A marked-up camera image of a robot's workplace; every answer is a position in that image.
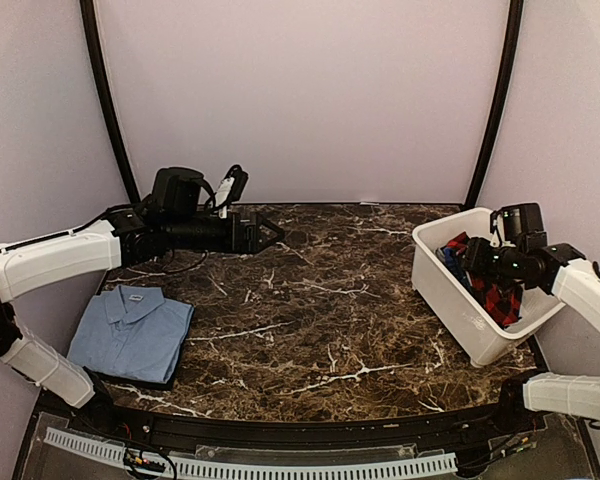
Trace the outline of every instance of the plaid shirt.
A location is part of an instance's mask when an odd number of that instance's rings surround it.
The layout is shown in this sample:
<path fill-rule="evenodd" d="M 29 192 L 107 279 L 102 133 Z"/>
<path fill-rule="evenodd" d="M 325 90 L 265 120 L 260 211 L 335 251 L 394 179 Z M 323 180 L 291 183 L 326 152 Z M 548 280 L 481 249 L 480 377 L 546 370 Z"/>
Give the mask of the plaid shirt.
<path fill-rule="evenodd" d="M 467 250 L 468 242 L 469 236 L 466 232 L 462 232 L 450 240 L 446 246 L 446 248 L 455 252 L 456 268 L 459 270 L 461 270 L 460 259 Z M 458 278 L 456 272 L 451 268 L 449 270 Z M 520 319 L 520 303 L 522 301 L 522 287 L 520 285 L 501 290 L 495 283 L 486 278 L 473 274 L 468 275 L 468 277 L 471 283 L 469 291 L 500 327 L 508 327 Z"/>

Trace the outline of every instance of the blue fabric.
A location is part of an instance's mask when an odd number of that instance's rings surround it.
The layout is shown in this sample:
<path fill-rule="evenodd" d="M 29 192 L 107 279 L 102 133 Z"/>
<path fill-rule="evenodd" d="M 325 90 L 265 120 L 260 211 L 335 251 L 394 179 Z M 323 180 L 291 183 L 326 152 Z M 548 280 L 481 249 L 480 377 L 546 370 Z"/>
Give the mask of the blue fabric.
<path fill-rule="evenodd" d="M 444 253 L 444 264 L 451 274 L 458 279 L 464 288 L 471 292 L 471 283 L 467 278 L 467 273 L 460 266 L 460 260 L 458 260 L 455 250 L 450 247 L 444 247 L 442 252 Z"/>
<path fill-rule="evenodd" d="M 165 299 L 160 288 L 118 286 L 91 299 L 68 358 L 106 375 L 166 383 L 192 315 L 191 305 Z"/>

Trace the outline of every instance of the white plastic basket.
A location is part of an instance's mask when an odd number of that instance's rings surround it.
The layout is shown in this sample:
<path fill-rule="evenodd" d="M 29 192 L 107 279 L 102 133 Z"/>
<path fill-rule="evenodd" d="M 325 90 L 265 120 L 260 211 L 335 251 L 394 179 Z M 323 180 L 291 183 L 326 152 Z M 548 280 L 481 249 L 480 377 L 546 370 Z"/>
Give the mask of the white plastic basket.
<path fill-rule="evenodd" d="M 539 288 L 525 290 L 520 320 L 503 330 L 438 260 L 435 250 L 462 232 L 491 238 L 490 215 L 488 208 L 474 208 L 413 231 L 413 288 L 469 354 L 474 367 L 488 365 L 524 342 L 564 306 Z"/>

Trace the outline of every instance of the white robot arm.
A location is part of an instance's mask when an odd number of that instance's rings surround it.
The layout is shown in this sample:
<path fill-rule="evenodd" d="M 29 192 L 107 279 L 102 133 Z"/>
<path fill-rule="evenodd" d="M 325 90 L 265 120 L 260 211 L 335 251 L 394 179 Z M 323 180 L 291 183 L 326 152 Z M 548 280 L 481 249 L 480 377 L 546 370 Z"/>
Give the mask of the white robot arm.
<path fill-rule="evenodd" d="M 463 267 L 505 288 L 513 283 L 523 283 L 526 289 L 540 287 L 600 332 L 597 263 L 586 260 L 571 245 L 547 245 L 540 207 L 535 203 L 503 207 L 492 214 L 491 221 L 500 246 L 494 247 L 493 241 L 481 238 L 471 239 Z M 503 385 L 500 402 L 510 404 L 509 415 L 517 397 L 528 411 L 564 413 L 600 422 L 600 377 L 553 373 L 522 377 Z M 501 423 L 507 423 L 506 414 L 500 417 Z"/>
<path fill-rule="evenodd" d="M 94 380 L 16 320 L 10 303 L 27 292 L 89 272 L 131 266 L 169 250 L 257 253 L 284 232 L 256 214 L 243 220 L 227 207 L 239 200 L 248 175 L 232 167 L 214 194 L 203 175 L 161 169 L 140 204 L 112 207 L 91 222 L 40 238 L 0 244 L 0 361 L 75 408 L 94 397 Z M 200 189 L 210 195 L 198 208 Z M 265 238 L 261 228 L 274 235 Z"/>

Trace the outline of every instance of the marble table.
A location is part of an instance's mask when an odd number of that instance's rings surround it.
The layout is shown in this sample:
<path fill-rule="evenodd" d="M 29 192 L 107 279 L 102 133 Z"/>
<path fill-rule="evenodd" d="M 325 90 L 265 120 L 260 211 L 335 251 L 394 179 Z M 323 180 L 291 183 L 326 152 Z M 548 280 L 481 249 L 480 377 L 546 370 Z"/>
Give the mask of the marble table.
<path fill-rule="evenodd" d="M 475 369 L 411 288 L 414 227 L 458 211 L 431 205 L 268 205 L 284 243 L 255 256 L 210 254 L 112 272 L 195 305 L 171 391 L 108 384 L 121 406 L 224 420 L 345 421 L 497 401 L 535 366 L 526 344 Z M 178 252 L 170 269 L 201 255 Z"/>

